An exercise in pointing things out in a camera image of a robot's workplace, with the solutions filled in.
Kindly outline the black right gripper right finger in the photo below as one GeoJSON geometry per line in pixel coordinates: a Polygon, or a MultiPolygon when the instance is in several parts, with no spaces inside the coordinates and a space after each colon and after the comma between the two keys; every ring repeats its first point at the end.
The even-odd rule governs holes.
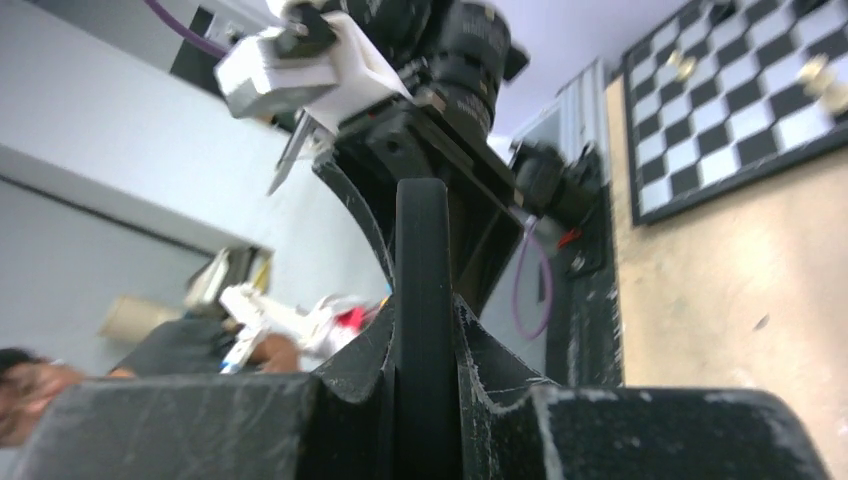
{"type": "Polygon", "coordinates": [[[760,390],[558,385],[454,305],[468,479],[826,479],[806,429],[760,390]]]}

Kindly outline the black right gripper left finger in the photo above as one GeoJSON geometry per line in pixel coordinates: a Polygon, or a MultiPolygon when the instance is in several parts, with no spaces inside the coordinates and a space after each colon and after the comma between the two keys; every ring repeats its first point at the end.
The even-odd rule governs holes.
{"type": "Polygon", "coordinates": [[[379,479],[394,307],[309,373],[88,381],[47,411],[17,479],[379,479]]]}

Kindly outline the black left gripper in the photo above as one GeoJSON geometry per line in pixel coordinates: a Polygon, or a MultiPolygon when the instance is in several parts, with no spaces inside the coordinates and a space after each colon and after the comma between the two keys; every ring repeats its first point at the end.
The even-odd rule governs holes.
{"type": "Polygon", "coordinates": [[[514,176],[466,122],[432,105],[385,101],[346,121],[312,171],[363,232],[389,288],[394,286],[395,198],[406,178],[447,188],[454,288],[480,312],[523,235],[511,213],[514,176]]]}

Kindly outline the black phone case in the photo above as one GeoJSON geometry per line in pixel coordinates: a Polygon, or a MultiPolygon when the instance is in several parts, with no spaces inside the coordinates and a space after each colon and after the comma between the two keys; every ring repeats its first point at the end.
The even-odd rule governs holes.
{"type": "Polygon", "coordinates": [[[397,190],[395,476],[462,476],[447,191],[438,179],[397,190]]]}

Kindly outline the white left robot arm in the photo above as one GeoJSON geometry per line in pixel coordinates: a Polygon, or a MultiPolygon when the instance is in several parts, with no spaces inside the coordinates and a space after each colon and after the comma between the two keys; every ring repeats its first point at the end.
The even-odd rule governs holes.
{"type": "Polygon", "coordinates": [[[574,167],[539,141],[514,147],[512,165],[487,144],[503,81],[528,64],[501,14],[482,1],[330,1],[347,13],[409,90],[346,115],[313,170],[362,227],[386,274],[395,265],[395,203],[406,178],[447,190],[453,287],[480,312],[520,236],[512,209],[582,228],[600,190],[593,151],[574,167]]]}

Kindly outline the person in background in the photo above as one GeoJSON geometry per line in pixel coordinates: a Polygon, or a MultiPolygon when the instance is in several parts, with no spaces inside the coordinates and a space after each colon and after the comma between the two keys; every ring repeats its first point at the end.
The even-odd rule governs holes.
{"type": "MultiPolygon", "coordinates": [[[[234,346],[239,324],[190,318],[155,327],[106,375],[146,378],[164,375],[218,373],[234,346]]],[[[288,337],[270,333],[251,353],[247,371],[292,373],[300,370],[300,348],[288,337]]],[[[91,377],[33,351],[1,350],[1,447],[16,448],[31,435],[50,404],[63,391],[91,377]]]]}

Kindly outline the white chess pawn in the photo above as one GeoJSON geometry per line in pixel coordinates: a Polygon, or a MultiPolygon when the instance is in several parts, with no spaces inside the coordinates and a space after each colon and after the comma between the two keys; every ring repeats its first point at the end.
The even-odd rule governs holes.
{"type": "Polygon", "coordinates": [[[686,56],[680,50],[670,52],[666,64],[674,70],[674,79],[677,82],[687,81],[694,73],[697,66],[697,58],[686,56]]]}

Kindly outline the black and white chessboard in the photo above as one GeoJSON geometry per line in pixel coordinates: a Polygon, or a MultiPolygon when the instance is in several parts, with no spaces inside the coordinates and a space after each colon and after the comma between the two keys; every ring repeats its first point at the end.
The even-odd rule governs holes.
{"type": "Polygon", "coordinates": [[[824,54],[847,80],[843,1],[732,1],[723,16],[691,1],[633,44],[622,73],[633,222],[652,224],[847,144],[797,82],[824,54]],[[678,49],[697,58],[674,79],[678,49]]]}

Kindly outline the white chess piece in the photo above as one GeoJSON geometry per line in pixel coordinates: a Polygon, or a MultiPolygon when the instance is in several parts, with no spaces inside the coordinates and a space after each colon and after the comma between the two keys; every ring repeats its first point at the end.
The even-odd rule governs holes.
{"type": "Polygon", "coordinates": [[[797,82],[828,113],[838,116],[847,112],[847,84],[838,80],[826,55],[810,58],[799,70],[797,82]]]}

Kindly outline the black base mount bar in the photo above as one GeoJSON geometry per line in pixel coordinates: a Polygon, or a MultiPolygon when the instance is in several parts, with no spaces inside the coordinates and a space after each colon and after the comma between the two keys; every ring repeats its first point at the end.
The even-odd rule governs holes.
{"type": "Polygon", "coordinates": [[[576,250],[567,246],[552,261],[555,290],[547,327],[544,373],[566,386],[617,387],[623,384],[623,349],[610,188],[584,236],[600,266],[572,274],[576,250]]]}

